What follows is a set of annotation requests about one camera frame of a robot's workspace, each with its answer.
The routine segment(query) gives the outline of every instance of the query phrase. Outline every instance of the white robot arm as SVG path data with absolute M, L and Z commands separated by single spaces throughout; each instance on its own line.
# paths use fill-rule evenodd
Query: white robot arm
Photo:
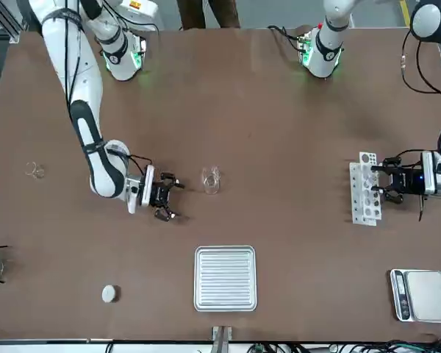
M 343 49 L 343 34 L 350 14 L 361 0 L 324 0 L 326 18 L 299 39 L 299 59 L 312 75 L 326 78 L 332 75 Z M 441 0 L 420 0 L 412 13 L 411 33 L 420 42 L 441 44 Z M 381 166 L 373 167 L 390 175 L 390 185 L 376 188 L 389 201 L 401 203 L 404 194 L 441 197 L 441 135 L 437 151 L 422 151 L 420 161 L 402 166 L 400 155 L 386 158 Z
M 141 55 L 139 37 L 123 30 L 101 0 L 30 0 L 25 4 L 22 1 L 20 8 L 43 36 L 65 91 L 69 116 L 90 169 L 91 189 L 105 198 L 126 201 L 130 213 L 137 205 L 150 205 L 157 209 L 159 219 L 174 218 L 176 214 L 168 207 L 170 189 L 183 188 L 175 176 L 162 173 L 162 181 L 155 182 L 151 164 L 141 170 L 142 175 L 129 175 L 132 156 L 127 146 L 101 136 L 101 74 L 82 24 L 87 23 L 95 32 L 108 69 L 121 81 L 132 78 L 141 67 L 141 60 L 137 60 Z
M 412 13 L 410 31 L 420 44 L 441 44 L 441 0 L 421 0 Z M 441 91 L 434 88 L 423 75 L 421 77 L 434 92 L 441 94 Z M 437 150 L 422 151 L 420 161 L 415 165 L 405 168 L 401 165 L 399 157 L 387 158 L 382 167 L 374 169 L 391 176 L 387 189 L 399 193 L 400 199 L 405 193 L 420 195 L 423 207 L 425 197 L 441 198 L 441 135 L 438 138 Z

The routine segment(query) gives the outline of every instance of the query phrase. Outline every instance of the stainless steel tray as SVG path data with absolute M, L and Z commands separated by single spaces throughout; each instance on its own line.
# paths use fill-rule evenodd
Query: stainless steel tray
M 200 246 L 194 265 L 197 311 L 253 311 L 257 268 L 251 246 Z

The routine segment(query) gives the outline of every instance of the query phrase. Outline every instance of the wire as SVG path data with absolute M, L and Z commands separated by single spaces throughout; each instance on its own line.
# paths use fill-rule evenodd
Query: wire
M 132 161 L 136 165 L 137 169 L 139 169 L 140 174 L 142 174 L 142 176 L 146 175 L 143 172 L 142 168 L 140 167 L 139 163 L 137 163 L 137 161 L 134 159 L 134 157 L 138 157 L 138 156 L 134 156 L 133 154 L 129 154 L 129 155 L 128 154 L 124 154 L 123 152 L 116 151 L 115 149 L 108 149 L 107 151 L 108 151 L 109 154 L 114 154 L 115 156 L 120 157 L 121 160 L 123 160 L 123 158 L 127 158 L 128 160 Z M 138 157 L 138 158 L 144 159 L 144 160 L 150 160 L 150 159 L 144 158 L 144 157 Z
M 410 152 L 423 152 L 428 151 L 428 149 L 406 149 L 405 151 L 400 152 L 395 156 L 395 158 L 400 157 L 402 154 L 410 153 Z
M 437 94 L 437 92 L 434 92 L 432 90 L 419 90 L 417 88 L 412 87 L 405 78 L 405 46 L 406 46 L 406 40 L 409 38 L 411 30 L 406 33 L 404 42 L 402 43 L 402 56 L 401 56 L 401 74 L 402 74 L 402 80 L 405 83 L 405 86 L 413 90 L 417 93 L 423 93 L 423 94 Z
M 65 8 L 68 8 L 68 0 L 65 0 Z M 68 18 L 65 18 L 65 59 L 64 59 L 64 81 L 65 81 L 65 102 L 67 103 L 67 111 L 69 113 L 69 118 L 72 120 L 70 115 L 70 104 L 68 101 Z
M 290 35 L 289 33 L 287 33 L 287 30 L 282 27 L 281 29 L 277 26 L 271 25 L 266 27 L 268 29 L 274 29 L 276 31 L 278 31 L 282 36 L 286 37 L 287 41 L 289 42 L 289 44 L 294 48 L 294 50 L 299 51 L 299 52 L 304 52 L 304 50 L 299 49 L 298 47 L 296 47 L 293 43 L 293 40 L 299 40 L 299 37 L 295 37 L 293 35 Z
M 125 30 L 127 31 L 129 29 L 129 26 L 127 25 L 126 22 L 122 21 L 120 18 L 116 18 L 112 11 L 108 8 L 108 6 L 106 6 L 105 4 L 103 4 L 103 8 L 111 15 L 112 19 L 115 20 L 115 22 L 118 22 L 119 24 L 123 24 L 126 28 Z
M 77 2 L 76 2 L 76 8 L 77 8 L 77 14 L 78 15 L 80 15 L 80 0 L 77 0 Z M 78 41 L 79 41 L 79 56 L 76 58 L 76 65 L 75 65 L 75 71 L 74 71 L 74 73 L 73 73 L 73 79 L 72 79 L 72 84 L 71 84 L 71 92 L 69 93 L 69 97 L 68 97 L 68 100 L 69 100 L 69 103 L 68 103 L 68 105 L 69 105 L 69 109 L 70 109 L 70 104 L 71 104 L 71 102 L 72 102 L 72 95 L 74 94 L 74 86 L 75 86 L 75 81 L 76 81 L 76 75 L 77 75 L 77 73 L 78 73 L 78 71 L 79 71 L 79 66 L 80 66 L 80 56 L 81 56 L 81 53 L 82 53 L 82 33 L 81 33 L 81 31 L 80 31 L 80 29 L 79 29 L 79 31 L 78 31 L 78 33 L 77 33 L 77 35 L 78 35 Z
M 156 24 L 153 23 L 147 23 L 147 24 L 142 24 L 140 22 L 134 22 L 132 20 L 129 20 L 128 18 L 125 18 L 124 16 L 122 16 L 121 14 L 119 14 L 110 4 L 108 4 L 108 2 L 106 0 L 103 0 L 103 2 L 106 4 L 106 6 L 108 6 L 114 13 L 116 16 L 118 16 L 121 20 L 125 21 L 125 22 L 129 22 L 130 24 L 135 24 L 136 26 L 153 26 L 156 31 L 157 34 L 159 34 L 160 30 L 159 27 Z
M 417 70 L 418 70 L 418 73 L 420 74 L 421 79 L 426 83 L 426 85 L 428 87 L 430 87 L 435 93 L 439 93 L 441 95 L 441 90 L 439 90 L 438 88 L 433 86 L 430 83 L 430 81 L 427 80 L 425 75 L 423 75 L 423 72 L 421 71 L 421 67 L 420 67 L 420 47 L 421 47 L 421 43 L 422 43 L 421 41 L 418 42 L 418 47 L 417 47 Z
M 112 348 L 113 348 L 113 343 L 112 342 L 109 342 L 107 345 L 106 345 L 106 349 L 104 350 L 104 353 L 111 353 L 112 352 Z
M 149 162 L 150 164 L 154 164 L 150 158 L 137 156 L 136 154 L 130 154 L 129 156 L 130 156 L 130 157 L 133 157 L 133 158 L 138 158 L 138 159 L 140 159 L 140 160 L 146 160 L 146 161 Z

